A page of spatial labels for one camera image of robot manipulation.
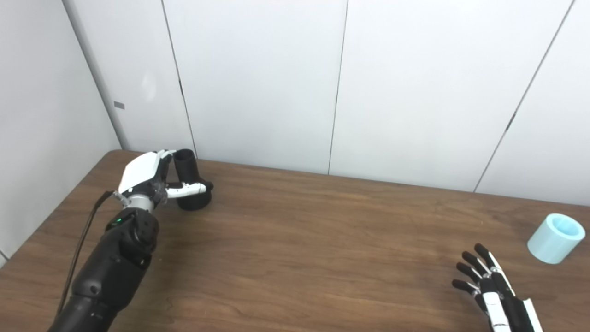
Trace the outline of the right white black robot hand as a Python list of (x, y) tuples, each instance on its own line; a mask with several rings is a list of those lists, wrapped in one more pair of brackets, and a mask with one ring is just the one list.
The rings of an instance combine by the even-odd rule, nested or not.
[(492, 332), (541, 332), (537, 311), (531, 299), (516, 296), (507, 275), (491, 251), (481, 243), (474, 245), (476, 254), (464, 251), (457, 271), (470, 281), (454, 279), (455, 289), (468, 293), (487, 316)]

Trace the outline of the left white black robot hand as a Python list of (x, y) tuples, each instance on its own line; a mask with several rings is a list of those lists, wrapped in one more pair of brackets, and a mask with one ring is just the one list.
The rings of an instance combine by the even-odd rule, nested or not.
[(153, 213), (158, 205), (176, 200), (187, 211), (206, 207), (213, 183), (200, 176), (191, 149), (160, 150), (141, 154), (125, 166), (116, 195), (124, 208)]

